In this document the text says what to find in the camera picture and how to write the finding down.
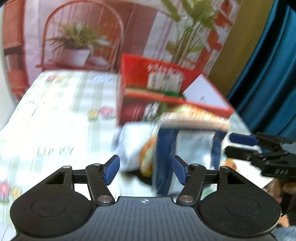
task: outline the teal curtain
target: teal curtain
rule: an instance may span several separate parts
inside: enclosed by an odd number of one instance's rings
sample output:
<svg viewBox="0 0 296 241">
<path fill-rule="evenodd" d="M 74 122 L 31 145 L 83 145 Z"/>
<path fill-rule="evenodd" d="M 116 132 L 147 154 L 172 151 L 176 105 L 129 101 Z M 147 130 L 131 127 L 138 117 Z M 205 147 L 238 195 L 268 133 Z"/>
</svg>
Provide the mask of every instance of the teal curtain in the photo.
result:
<svg viewBox="0 0 296 241">
<path fill-rule="evenodd" d="M 263 34 L 229 95 L 252 132 L 296 141 L 296 13 L 275 0 Z"/>
</svg>

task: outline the ribbed gray panel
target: ribbed gray panel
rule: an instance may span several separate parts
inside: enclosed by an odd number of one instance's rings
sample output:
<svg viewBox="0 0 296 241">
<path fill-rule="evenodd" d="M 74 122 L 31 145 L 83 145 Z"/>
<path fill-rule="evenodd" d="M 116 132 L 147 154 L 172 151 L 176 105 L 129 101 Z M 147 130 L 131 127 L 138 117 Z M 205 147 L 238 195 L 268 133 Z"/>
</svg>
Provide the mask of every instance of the ribbed gray panel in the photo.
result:
<svg viewBox="0 0 296 241">
<path fill-rule="evenodd" d="M 19 235 L 14 241 L 234 241 L 209 229 L 190 207 L 170 197 L 121 197 L 109 207 L 99 207 L 89 221 L 71 234 L 36 239 Z M 275 241 L 272 235 L 240 241 Z"/>
</svg>

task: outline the red box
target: red box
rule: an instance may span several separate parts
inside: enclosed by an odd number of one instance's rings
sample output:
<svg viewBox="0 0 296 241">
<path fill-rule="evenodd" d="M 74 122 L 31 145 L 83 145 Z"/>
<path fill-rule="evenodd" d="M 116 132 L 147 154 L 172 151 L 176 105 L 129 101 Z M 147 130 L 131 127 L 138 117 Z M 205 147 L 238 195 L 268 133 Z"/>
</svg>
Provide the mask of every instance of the red box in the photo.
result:
<svg viewBox="0 0 296 241">
<path fill-rule="evenodd" d="M 117 117 L 119 125 L 129 121 L 152 120 L 154 117 L 161 115 L 162 112 L 182 104 L 191 104 L 224 118 L 229 118 L 234 112 L 233 107 L 224 97 L 223 99 L 227 103 L 228 108 L 188 102 L 183 98 L 168 96 L 163 93 L 148 91 L 147 89 L 148 78 L 151 73 L 165 74 L 169 72 L 183 77 L 181 85 L 178 87 L 179 93 L 183 93 L 201 74 L 201 71 L 131 54 L 123 54 L 121 64 L 121 80 L 117 89 Z M 211 85 L 220 96 L 223 96 L 212 83 Z"/>
</svg>

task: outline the chair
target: chair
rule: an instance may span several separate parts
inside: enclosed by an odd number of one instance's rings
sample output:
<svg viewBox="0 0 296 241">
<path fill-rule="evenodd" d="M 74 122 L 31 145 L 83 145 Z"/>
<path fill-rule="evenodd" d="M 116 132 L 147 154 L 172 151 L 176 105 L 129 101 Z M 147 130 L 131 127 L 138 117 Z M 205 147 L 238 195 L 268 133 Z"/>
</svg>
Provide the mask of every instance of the chair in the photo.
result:
<svg viewBox="0 0 296 241">
<path fill-rule="evenodd" d="M 64 25 L 80 23 L 92 27 L 107 36 L 109 45 L 102 46 L 89 55 L 83 66 L 63 62 L 62 49 L 54 51 L 53 37 L 61 36 Z M 99 0 L 75 0 L 61 5 L 48 17 L 43 33 L 41 64 L 42 71 L 49 69 L 83 69 L 94 71 L 118 71 L 118 61 L 123 43 L 123 22 L 120 15 L 108 4 Z"/>
</svg>

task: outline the red cardboard box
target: red cardboard box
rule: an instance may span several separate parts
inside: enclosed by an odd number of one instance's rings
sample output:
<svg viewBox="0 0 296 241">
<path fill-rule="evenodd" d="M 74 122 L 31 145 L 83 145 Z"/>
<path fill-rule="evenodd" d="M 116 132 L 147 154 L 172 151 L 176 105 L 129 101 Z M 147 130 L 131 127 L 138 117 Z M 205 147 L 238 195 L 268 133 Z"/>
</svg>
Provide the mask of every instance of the red cardboard box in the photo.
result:
<svg viewBox="0 0 296 241">
<path fill-rule="evenodd" d="M 233 107 L 209 80 L 206 81 L 222 97 L 225 108 L 164 94 L 164 90 L 182 94 L 201 75 L 198 70 L 131 54 L 122 55 L 121 70 L 117 96 L 119 125 L 129 121 L 151 121 L 182 104 L 191 104 L 224 118 L 229 118 L 234 112 Z"/>
</svg>

